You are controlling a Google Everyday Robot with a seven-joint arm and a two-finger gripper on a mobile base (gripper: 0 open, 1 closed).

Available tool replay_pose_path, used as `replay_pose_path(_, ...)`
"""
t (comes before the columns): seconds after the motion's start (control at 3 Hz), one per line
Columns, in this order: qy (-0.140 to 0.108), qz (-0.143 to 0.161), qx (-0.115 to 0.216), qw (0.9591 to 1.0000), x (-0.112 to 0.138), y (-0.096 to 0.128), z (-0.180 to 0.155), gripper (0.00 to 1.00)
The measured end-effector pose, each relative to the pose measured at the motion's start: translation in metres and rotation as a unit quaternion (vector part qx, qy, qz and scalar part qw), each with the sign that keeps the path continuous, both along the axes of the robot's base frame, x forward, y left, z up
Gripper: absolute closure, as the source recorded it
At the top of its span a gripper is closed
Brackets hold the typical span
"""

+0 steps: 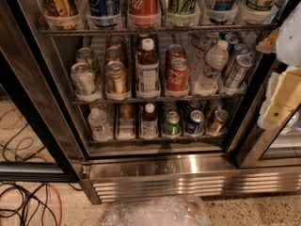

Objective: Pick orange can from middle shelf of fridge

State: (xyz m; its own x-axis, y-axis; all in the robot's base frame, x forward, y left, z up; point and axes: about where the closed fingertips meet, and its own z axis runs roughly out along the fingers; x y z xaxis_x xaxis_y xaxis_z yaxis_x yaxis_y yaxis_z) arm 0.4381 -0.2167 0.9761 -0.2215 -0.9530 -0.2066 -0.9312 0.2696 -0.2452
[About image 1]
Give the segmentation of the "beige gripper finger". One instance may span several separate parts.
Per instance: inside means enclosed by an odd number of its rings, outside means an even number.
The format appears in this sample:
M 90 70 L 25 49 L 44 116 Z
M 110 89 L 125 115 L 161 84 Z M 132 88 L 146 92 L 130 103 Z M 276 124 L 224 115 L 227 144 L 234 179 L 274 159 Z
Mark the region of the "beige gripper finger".
M 279 28 L 275 29 L 270 35 L 264 40 L 260 41 L 256 45 L 256 50 L 264 54 L 271 54 L 276 52 L 276 42 Z
M 301 68 L 288 67 L 283 73 L 272 73 L 257 124 L 270 130 L 280 126 L 301 104 Z

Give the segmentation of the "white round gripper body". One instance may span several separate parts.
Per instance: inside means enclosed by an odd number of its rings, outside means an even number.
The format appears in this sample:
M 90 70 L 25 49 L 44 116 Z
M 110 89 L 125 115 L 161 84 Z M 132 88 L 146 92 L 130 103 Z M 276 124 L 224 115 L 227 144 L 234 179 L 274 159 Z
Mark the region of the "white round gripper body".
M 277 59 L 301 67 L 301 2 L 282 23 L 276 42 Z

